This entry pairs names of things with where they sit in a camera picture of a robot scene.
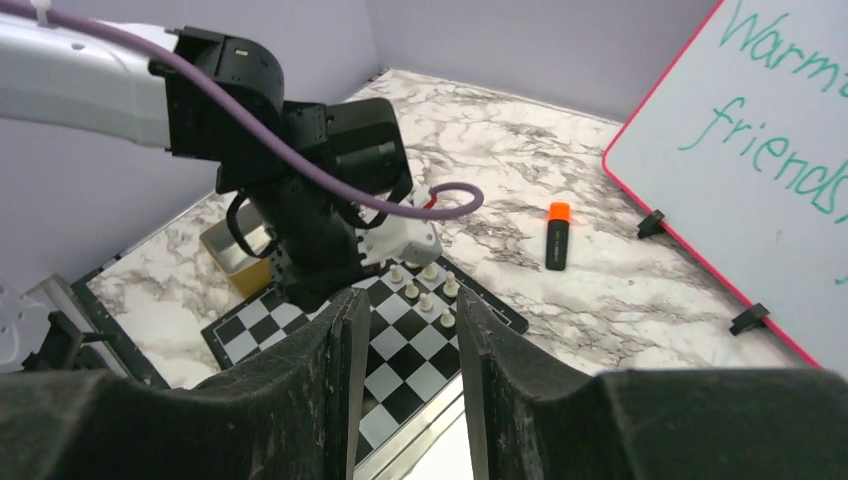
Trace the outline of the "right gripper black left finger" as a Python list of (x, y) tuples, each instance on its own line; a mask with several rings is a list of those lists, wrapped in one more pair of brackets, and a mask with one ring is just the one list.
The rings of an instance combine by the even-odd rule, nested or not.
[(340, 292), (311, 322), (195, 388), (105, 370), (1, 380), (5, 479), (349, 479), (370, 303)]

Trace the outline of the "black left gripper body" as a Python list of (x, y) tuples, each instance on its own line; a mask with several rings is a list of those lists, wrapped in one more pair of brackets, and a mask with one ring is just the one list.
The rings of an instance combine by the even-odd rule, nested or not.
[(336, 292), (380, 272), (364, 266), (353, 228), (336, 212), (330, 195), (300, 178), (255, 186), (251, 204), (271, 228), (272, 279), (279, 295), (314, 312)]

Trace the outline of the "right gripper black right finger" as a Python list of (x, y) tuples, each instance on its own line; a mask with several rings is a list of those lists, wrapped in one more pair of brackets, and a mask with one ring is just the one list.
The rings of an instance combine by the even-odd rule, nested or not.
[(843, 479), (847, 384), (818, 369), (587, 375), (473, 292), (456, 329), (477, 479)]

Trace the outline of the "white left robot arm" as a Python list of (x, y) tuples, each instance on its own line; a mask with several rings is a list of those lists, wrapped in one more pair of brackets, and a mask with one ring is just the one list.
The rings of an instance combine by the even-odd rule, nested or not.
[(279, 62), (245, 38), (73, 22), (5, 1), (1, 114), (215, 162), (217, 191), (234, 194), (226, 224), (236, 243), (269, 259), (282, 294), (309, 312), (389, 258), (431, 253), (428, 227), (384, 212), (362, 218), (357, 202), (265, 142), (279, 139), (313, 169), (397, 205), (413, 186), (391, 104), (287, 100)]

